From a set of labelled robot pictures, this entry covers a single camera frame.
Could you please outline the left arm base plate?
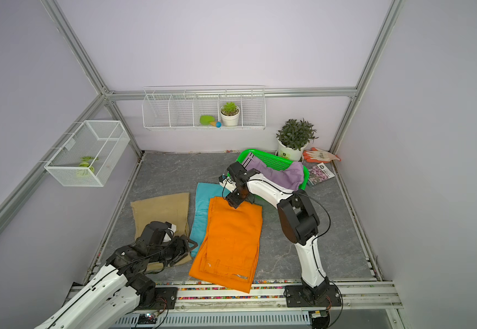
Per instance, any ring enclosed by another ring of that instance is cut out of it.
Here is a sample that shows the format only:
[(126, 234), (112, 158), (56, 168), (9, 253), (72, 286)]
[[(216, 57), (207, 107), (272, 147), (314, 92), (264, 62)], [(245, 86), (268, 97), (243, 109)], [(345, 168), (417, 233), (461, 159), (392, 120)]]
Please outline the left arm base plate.
[(177, 287), (155, 287), (141, 295), (137, 310), (171, 310), (175, 308), (177, 297)]

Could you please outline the orange pants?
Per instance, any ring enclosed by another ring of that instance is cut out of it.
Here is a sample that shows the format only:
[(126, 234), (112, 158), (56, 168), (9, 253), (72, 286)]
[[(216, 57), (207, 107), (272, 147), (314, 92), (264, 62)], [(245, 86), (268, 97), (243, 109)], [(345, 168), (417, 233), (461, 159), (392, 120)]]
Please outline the orange pants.
[(233, 208), (223, 197), (209, 203), (206, 235), (190, 277), (249, 293), (259, 261), (263, 208), (243, 202)]

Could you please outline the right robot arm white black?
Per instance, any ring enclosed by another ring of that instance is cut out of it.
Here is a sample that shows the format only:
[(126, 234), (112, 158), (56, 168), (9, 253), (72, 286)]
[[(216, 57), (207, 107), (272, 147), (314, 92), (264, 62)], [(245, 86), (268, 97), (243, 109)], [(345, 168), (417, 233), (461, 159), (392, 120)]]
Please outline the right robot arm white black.
[(330, 280), (322, 267), (317, 246), (319, 216), (308, 194), (302, 189), (287, 189), (257, 169), (247, 170), (239, 162), (231, 164), (219, 182), (229, 190), (226, 201), (233, 208), (255, 195), (277, 209), (282, 231), (297, 250), (303, 298), (314, 303), (325, 298)]

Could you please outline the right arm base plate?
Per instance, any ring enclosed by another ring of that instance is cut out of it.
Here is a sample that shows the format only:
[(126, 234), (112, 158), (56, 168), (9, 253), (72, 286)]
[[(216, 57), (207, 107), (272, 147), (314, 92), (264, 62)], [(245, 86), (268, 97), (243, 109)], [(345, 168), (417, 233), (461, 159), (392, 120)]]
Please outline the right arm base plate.
[(324, 284), (314, 289), (306, 285), (289, 285), (284, 288), (283, 296), (289, 308), (304, 307), (340, 307), (341, 294), (333, 284)]

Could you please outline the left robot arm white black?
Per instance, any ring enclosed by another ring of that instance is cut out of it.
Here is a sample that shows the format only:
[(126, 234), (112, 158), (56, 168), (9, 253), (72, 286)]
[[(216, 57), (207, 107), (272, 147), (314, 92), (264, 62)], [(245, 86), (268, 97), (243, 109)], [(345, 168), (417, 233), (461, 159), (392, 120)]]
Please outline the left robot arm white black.
[(149, 309), (167, 313), (178, 290), (158, 288), (147, 270), (163, 270), (189, 256), (198, 246), (186, 235), (175, 235), (169, 222), (151, 222), (134, 243), (120, 247), (97, 274), (40, 328), (109, 328), (123, 316)]

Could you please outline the teal pants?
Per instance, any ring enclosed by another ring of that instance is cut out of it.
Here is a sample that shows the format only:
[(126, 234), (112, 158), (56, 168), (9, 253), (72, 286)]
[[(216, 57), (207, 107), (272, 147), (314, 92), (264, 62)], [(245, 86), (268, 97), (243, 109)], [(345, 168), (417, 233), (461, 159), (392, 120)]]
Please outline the teal pants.
[(202, 183), (197, 185), (195, 194), (195, 215), (190, 233), (190, 240), (197, 243), (197, 247), (191, 251), (191, 257), (194, 259), (204, 241), (208, 224), (208, 211), (210, 201), (214, 197), (226, 197), (228, 190), (216, 184)]

